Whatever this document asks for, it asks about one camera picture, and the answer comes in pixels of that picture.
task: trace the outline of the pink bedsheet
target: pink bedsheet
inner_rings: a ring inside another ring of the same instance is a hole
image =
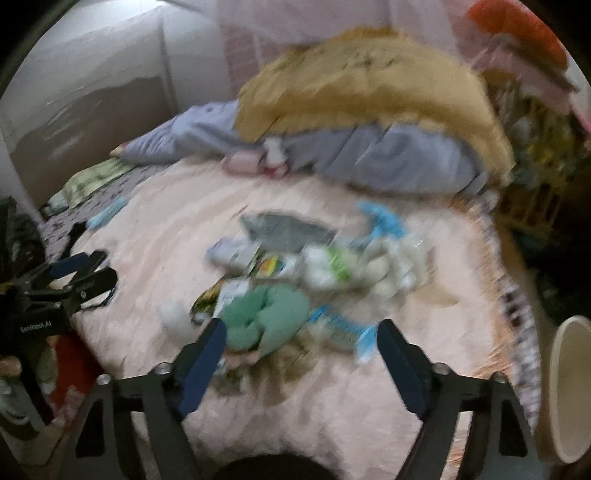
[[[233,178],[219,163],[181,161],[139,185],[109,225],[76,244],[76,251],[107,249],[120,278],[112,302],[78,314],[76,329],[114,376],[144,374],[178,352],[162,329],[158,305],[179,299],[189,308],[220,277],[204,253],[220,237],[241,234],[241,213],[297,212],[354,235],[366,232],[355,203],[367,197],[312,176]],[[502,318],[482,231],[444,200],[373,200],[392,206],[435,247],[437,282],[460,300],[441,308],[411,294],[385,313],[433,361],[446,362],[460,374],[489,375],[499,369],[512,375],[513,338]],[[335,304],[360,322],[381,319],[366,300]],[[185,420],[206,475],[237,458],[289,450],[348,480],[391,479],[420,427],[379,356],[356,368],[348,356],[326,351],[287,400],[270,403],[270,388],[263,381],[237,397],[222,397],[210,388]],[[146,438],[141,419],[137,428]],[[467,417],[462,416],[448,478],[456,472],[466,435]]]

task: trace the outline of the green plush toy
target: green plush toy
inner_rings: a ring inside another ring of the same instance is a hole
[[[309,313],[310,301],[303,293],[286,285],[257,287],[222,309],[226,346],[235,352],[257,349],[267,355],[287,343]]]

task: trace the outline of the green towel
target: green towel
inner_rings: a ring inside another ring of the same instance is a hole
[[[256,348],[267,355],[287,343],[308,319],[310,301],[285,285],[260,286],[226,305],[220,318],[235,352]]]
[[[111,158],[74,173],[62,189],[70,203],[70,208],[80,205],[93,192],[129,172],[133,167],[131,163]]]

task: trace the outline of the white bucket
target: white bucket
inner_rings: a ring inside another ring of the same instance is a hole
[[[591,322],[575,316],[560,325],[552,344],[548,406],[554,451],[563,463],[591,446]]]

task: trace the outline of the red pillow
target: red pillow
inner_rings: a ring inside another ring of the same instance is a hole
[[[488,33],[513,35],[542,60],[562,70],[568,68],[566,50],[550,27],[511,0],[480,0],[470,7],[467,15]]]

